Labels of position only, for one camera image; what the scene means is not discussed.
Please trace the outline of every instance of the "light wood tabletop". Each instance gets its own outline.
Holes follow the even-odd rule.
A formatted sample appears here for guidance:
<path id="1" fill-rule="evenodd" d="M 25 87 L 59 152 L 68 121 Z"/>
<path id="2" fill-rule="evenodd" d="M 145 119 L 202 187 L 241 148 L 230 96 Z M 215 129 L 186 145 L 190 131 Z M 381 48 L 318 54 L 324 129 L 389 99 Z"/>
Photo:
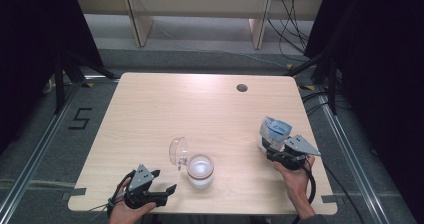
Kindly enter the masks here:
<path id="1" fill-rule="evenodd" d="M 239 91 L 239 85 L 247 87 Z M 139 164 L 160 170 L 150 191 L 177 184 L 166 206 L 154 213 L 294 214 L 280 173 L 257 147 L 265 116 L 292 126 L 316 147 L 293 78 L 280 76 L 126 73 L 122 76 L 94 140 L 68 206 L 86 211 L 107 203 L 116 185 Z M 186 167 L 169 160 L 176 137 L 188 141 L 188 157 L 206 154 L 214 162 L 214 181 L 205 190 L 190 185 Z M 336 203 L 322 160 L 316 158 L 313 208 L 334 214 Z"/>

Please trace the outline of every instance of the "human hand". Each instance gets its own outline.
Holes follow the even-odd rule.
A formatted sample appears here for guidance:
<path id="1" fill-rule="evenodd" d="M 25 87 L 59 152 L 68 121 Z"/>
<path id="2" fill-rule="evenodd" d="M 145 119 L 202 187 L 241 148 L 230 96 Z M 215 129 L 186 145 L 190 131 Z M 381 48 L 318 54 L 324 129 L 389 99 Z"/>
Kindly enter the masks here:
<path id="1" fill-rule="evenodd" d="M 305 163 L 304 167 L 311 171 L 314 162 L 315 157 L 313 155 L 308 155 L 307 162 Z M 285 168 L 279 162 L 273 162 L 273 166 L 274 169 L 280 172 L 281 176 L 283 176 L 284 183 L 286 184 L 287 188 L 287 196 L 293 203 L 293 206 L 299 214 L 300 219 L 303 220 L 314 216 L 315 211 L 312 209 L 306 196 L 306 190 L 309 181 L 306 171 L 303 168 L 291 171 Z"/>
<path id="2" fill-rule="evenodd" d="M 131 178 L 127 178 L 119 189 L 119 193 L 124 192 L 124 189 L 130 183 Z M 112 213 L 109 218 L 110 224 L 134 224 L 144 214 L 149 213 L 156 207 L 156 203 L 151 202 L 146 205 L 137 208 L 129 208 L 124 201 L 124 197 L 119 197 L 115 200 L 115 207 L 112 209 Z"/>

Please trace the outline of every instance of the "cable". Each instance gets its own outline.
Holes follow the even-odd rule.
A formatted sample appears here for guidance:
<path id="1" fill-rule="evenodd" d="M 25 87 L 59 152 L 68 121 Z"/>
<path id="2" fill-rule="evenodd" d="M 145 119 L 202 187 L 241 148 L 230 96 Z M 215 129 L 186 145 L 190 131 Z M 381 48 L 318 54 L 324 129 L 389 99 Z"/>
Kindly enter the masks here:
<path id="1" fill-rule="evenodd" d="M 350 197 L 350 195 L 348 194 L 348 192 L 346 191 L 346 189 L 343 187 L 343 185 L 341 184 L 341 182 L 339 181 L 339 179 L 336 177 L 336 175 L 334 175 L 334 173 L 330 170 L 330 168 L 328 168 L 327 164 L 325 164 L 325 162 L 323 161 L 322 164 L 324 165 L 324 168 L 328 171 L 328 173 L 331 174 L 331 176 L 333 177 L 333 179 L 337 182 L 337 184 L 339 184 L 340 188 L 343 190 L 343 192 L 346 195 L 346 198 L 349 200 L 350 204 L 352 204 L 353 209 L 355 209 L 356 214 L 359 217 L 359 220 L 361 221 L 361 223 L 365 223 L 364 219 L 361 215 L 361 213 L 359 212 L 358 208 L 356 207 L 355 203 L 353 202 L 352 198 Z"/>
<path id="2" fill-rule="evenodd" d="M 304 166 L 302 166 L 302 169 L 305 170 L 306 175 L 308 176 L 309 181 L 311 182 L 311 194 L 309 195 L 308 202 L 309 202 L 309 204 L 312 204 L 312 202 L 314 201 L 314 198 L 315 198 L 317 185 L 316 185 L 316 182 L 315 182 L 315 178 L 312 175 L 312 169 L 308 170 Z M 297 215 L 296 219 L 293 220 L 292 224 L 298 223 L 299 220 L 300 220 L 300 217 L 299 217 L 299 215 Z"/>
<path id="3" fill-rule="evenodd" d="M 296 31 L 297 31 L 297 33 L 298 33 L 298 35 L 296 35 L 296 34 L 292 33 L 292 32 L 291 32 L 291 31 L 289 31 L 288 29 L 287 29 L 287 31 L 289 31 L 292 35 L 294 35 L 294 36 L 298 37 L 298 38 L 299 38 L 300 43 L 302 44 L 302 47 L 303 47 L 304 49 L 306 49 L 306 44 L 305 44 L 305 42 L 304 42 L 304 41 L 305 41 L 305 40 L 307 41 L 307 40 L 309 39 L 309 37 L 308 37 L 306 34 L 304 34 L 303 32 L 301 32 L 301 31 L 299 30 L 299 26 L 297 25 L 297 17 L 296 17 L 296 9 L 295 9 L 295 7 L 294 7 L 294 0 L 292 0 L 292 1 L 291 1 L 292 6 L 291 6 L 291 8 L 290 8 L 290 11 L 288 10 L 287 5 L 286 5 L 286 3 L 284 2 L 284 0 L 281 0 L 281 2 L 283 3 L 284 8 L 286 9 L 286 13 L 287 13 L 287 17 L 288 17 L 287 22 L 286 22 L 286 25 L 285 25 L 285 29 L 287 29 L 287 28 L 286 28 L 286 26 L 287 26 L 287 24 L 288 24 L 288 21 L 290 21 L 290 22 L 292 23 L 293 27 L 296 29 Z"/>
<path id="4" fill-rule="evenodd" d="M 318 105 L 316 105 L 316 106 L 314 106 L 314 107 L 312 107 L 312 108 L 310 108 L 309 110 L 307 110 L 306 111 L 306 115 L 307 116 L 310 116 L 310 115 L 312 115 L 312 113 L 314 113 L 316 110 L 318 110 L 320 107 L 322 107 L 322 106 L 324 106 L 324 105 L 327 105 L 328 104 L 328 102 L 324 102 L 324 103 L 320 103 L 320 104 L 318 104 Z"/>
<path id="5" fill-rule="evenodd" d="M 268 23 L 271 25 L 271 27 L 277 32 L 277 34 L 283 38 L 286 42 L 288 42 L 290 45 L 292 45 L 296 50 L 298 50 L 300 53 L 304 53 L 305 51 L 296 46 L 293 42 L 291 42 L 289 39 L 287 39 L 285 36 L 283 36 L 283 33 L 278 32 L 278 30 L 274 27 L 271 20 L 268 19 Z"/>
<path id="6" fill-rule="evenodd" d="M 277 65 L 277 66 L 279 66 L 279 67 L 282 67 L 282 68 L 284 68 L 284 69 L 288 69 L 286 66 L 284 66 L 284 65 L 282 65 L 282 64 L 280 64 L 280 63 L 277 63 L 277 62 L 272 62 L 272 61 L 266 61 L 266 60 L 262 60 L 262 59 L 258 59 L 258 58 L 255 58 L 255 57 L 253 57 L 253 56 L 250 56 L 250 55 L 248 55 L 248 54 L 243 54 L 243 53 L 233 53 L 233 52 L 227 52 L 227 51 L 224 51 L 224 50 L 204 50 L 204 49 L 200 49 L 200 48 L 195 48 L 195 47 L 186 47 L 186 46 L 183 46 L 183 45 L 181 45 L 181 44 L 179 44 L 178 43 L 178 41 L 171 35 L 171 34 L 169 34 L 168 32 L 166 32 L 159 24 L 155 24 L 155 25 L 157 25 L 158 27 L 159 27 L 159 29 L 166 35 L 166 36 L 168 36 L 168 37 L 170 37 L 172 40 L 174 40 L 175 41 L 175 44 L 177 45 L 177 46 L 179 46 L 179 47 L 182 47 L 183 49 L 187 49 L 187 50 L 196 50 L 196 51 L 201 51 L 201 52 L 209 52 L 209 53 L 216 53 L 216 52 L 223 52 L 223 53 L 227 53 L 227 54 L 232 54 L 232 55 L 238 55 L 238 56 L 244 56 L 244 57 L 248 57 L 248 58 L 251 58 L 251 59 L 253 59 L 253 60 L 255 60 L 255 61 L 260 61 L 260 62 L 264 62 L 264 63 L 270 63 L 270 64 L 274 64 L 274 65 Z"/>

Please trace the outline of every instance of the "glass cup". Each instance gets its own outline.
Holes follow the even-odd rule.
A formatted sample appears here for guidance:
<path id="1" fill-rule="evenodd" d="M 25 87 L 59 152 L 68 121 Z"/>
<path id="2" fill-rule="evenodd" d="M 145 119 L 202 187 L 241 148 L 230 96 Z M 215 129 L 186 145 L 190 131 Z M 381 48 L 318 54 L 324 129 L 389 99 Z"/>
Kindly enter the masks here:
<path id="1" fill-rule="evenodd" d="M 169 160 L 181 170 L 186 166 L 190 183 L 199 190 L 212 184 L 214 165 L 212 159 L 204 154 L 195 154 L 188 158 L 188 144 L 184 137 L 175 138 L 169 146 Z"/>

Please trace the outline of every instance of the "forearm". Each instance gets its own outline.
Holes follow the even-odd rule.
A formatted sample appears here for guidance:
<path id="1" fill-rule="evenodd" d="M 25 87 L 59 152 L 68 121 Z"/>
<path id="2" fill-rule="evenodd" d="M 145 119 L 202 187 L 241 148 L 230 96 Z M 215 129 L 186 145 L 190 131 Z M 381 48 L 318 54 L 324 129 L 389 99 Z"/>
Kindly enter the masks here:
<path id="1" fill-rule="evenodd" d="M 311 204 L 308 202 L 308 198 L 304 194 L 300 195 L 289 195 L 294 208 L 296 209 L 300 220 L 315 216 L 315 211 Z"/>

